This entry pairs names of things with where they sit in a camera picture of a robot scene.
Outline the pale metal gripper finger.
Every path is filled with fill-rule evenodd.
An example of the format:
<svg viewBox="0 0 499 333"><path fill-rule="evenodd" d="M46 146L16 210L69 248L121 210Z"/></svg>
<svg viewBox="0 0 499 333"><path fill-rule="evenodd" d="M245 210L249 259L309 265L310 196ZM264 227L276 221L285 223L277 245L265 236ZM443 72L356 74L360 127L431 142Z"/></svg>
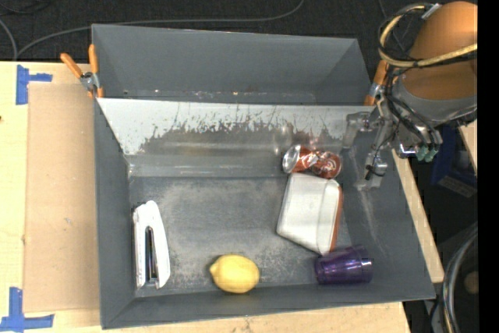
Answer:
<svg viewBox="0 0 499 333"><path fill-rule="evenodd" d="M374 131L373 112L357 112L346 116L346 129L342 139L342 147L349 149L355 143L359 133Z"/></svg>
<svg viewBox="0 0 499 333"><path fill-rule="evenodd" d="M375 161L373 164L366 165L355 186L358 190L378 189L388 169L388 163L385 161Z"/></svg>

